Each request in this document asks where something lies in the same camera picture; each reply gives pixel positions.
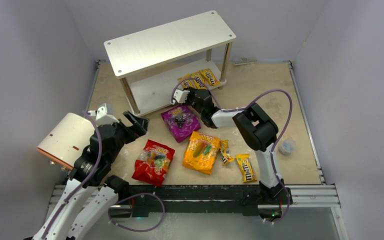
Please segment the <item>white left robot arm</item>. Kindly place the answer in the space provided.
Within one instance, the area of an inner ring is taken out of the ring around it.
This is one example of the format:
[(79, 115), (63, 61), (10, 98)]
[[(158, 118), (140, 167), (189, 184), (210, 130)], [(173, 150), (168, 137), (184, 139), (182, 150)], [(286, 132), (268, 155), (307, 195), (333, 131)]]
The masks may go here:
[(129, 111), (124, 116), (130, 125), (103, 107), (85, 117), (68, 113), (37, 146), (69, 175), (35, 240), (81, 240), (110, 206), (129, 195), (129, 183), (109, 172), (122, 147), (144, 136), (150, 121)]

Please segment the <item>yellow M&M candy bag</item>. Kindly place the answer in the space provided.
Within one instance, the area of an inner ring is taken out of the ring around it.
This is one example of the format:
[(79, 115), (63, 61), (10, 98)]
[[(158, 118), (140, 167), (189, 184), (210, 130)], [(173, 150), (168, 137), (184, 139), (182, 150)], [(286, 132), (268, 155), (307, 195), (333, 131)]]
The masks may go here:
[(197, 71), (189, 75), (191, 78), (193, 78), (193, 83), (195, 85), (196, 89), (206, 89), (207, 86), (205, 85), (205, 79), (203, 78), (202, 74)]

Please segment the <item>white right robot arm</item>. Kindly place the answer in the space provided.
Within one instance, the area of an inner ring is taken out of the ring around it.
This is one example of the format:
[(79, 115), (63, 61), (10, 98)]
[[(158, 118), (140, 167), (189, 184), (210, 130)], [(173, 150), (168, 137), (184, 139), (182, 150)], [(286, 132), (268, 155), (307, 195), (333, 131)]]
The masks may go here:
[(277, 124), (255, 102), (244, 108), (221, 109), (215, 106), (208, 89), (185, 88), (177, 90), (174, 99), (192, 106), (208, 128), (236, 127), (249, 148), (254, 150), (258, 167), (261, 191), (271, 199), (282, 197), (291, 201), (290, 189), (285, 187), (278, 171), (276, 144), (283, 134)]

